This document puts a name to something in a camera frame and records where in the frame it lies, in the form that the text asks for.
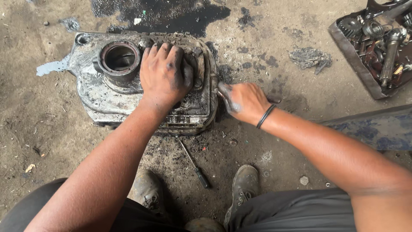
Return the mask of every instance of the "rubber wristband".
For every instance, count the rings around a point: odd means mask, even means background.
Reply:
[[[264,120],[269,116],[270,112],[272,112],[272,110],[276,107],[275,104],[272,104],[269,109],[267,109],[267,111],[265,112],[265,114],[262,116],[262,118],[260,119],[260,121],[258,122],[256,128],[260,129],[260,126],[263,124]]]

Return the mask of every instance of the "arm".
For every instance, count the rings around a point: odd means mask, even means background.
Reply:
[[[219,83],[219,95],[237,119],[257,125],[269,108],[252,83]],[[297,147],[351,197],[358,231],[409,231],[412,174],[367,145],[330,128],[274,109],[261,128]]]
[[[193,69],[183,53],[168,43],[145,50],[139,105],[82,161],[25,231],[109,231],[149,139],[192,87]]]

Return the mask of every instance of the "concrete floor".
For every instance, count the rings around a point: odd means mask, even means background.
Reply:
[[[313,121],[412,103],[411,85],[392,98],[373,100],[327,32],[335,19],[365,8],[366,0],[226,2],[230,16],[211,23],[202,40],[213,42],[218,50],[217,64],[231,68],[229,76],[234,83],[256,82],[265,92],[275,89],[296,109],[295,114]],[[250,10],[255,27],[239,28],[241,7]],[[58,19],[77,17],[81,31],[105,32],[110,24],[124,24],[115,16],[95,18],[88,0],[3,0],[1,14],[0,218],[30,191],[69,176],[110,133],[92,125],[77,96],[74,76],[68,72],[35,75],[39,65],[61,60],[70,52],[74,33],[67,32]],[[43,26],[44,21],[50,25]],[[313,69],[298,69],[288,58],[294,45],[331,53],[332,67],[317,76]],[[278,67],[258,57],[264,53],[266,60],[273,56]],[[242,68],[245,62],[256,62],[266,69]],[[236,147],[229,145],[233,138],[238,141]],[[153,137],[141,162],[142,168],[152,169],[169,189],[168,205],[174,206],[182,222],[197,217],[222,222],[232,202],[233,176],[242,164],[259,170],[262,193],[320,189],[328,181],[291,145],[230,117],[210,131],[183,140],[205,169],[212,190],[201,188],[174,137]],[[385,155],[411,168],[409,153]],[[24,173],[30,164],[36,167]],[[304,175],[309,177],[307,186],[299,183]]]

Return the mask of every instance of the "hand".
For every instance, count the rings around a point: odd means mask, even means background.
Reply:
[[[193,68],[183,58],[184,51],[170,43],[155,43],[145,49],[140,65],[143,101],[168,113],[193,86]]]
[[[218,90],[229,114],[252,125],[257,125],[271,106],[265,93],[255,83],[228,85],[219,82]]]

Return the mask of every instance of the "pants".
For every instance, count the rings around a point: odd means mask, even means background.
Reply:
[[[0,223],[0,232],[22,232],[66,178],[45,184],[18,202]],[[184,229],[160,221],[139,203],[126,199],[110,231]],[[229,231],[355,232],[349,196],[340,189],[270,192],[250,199],[231,216]]]

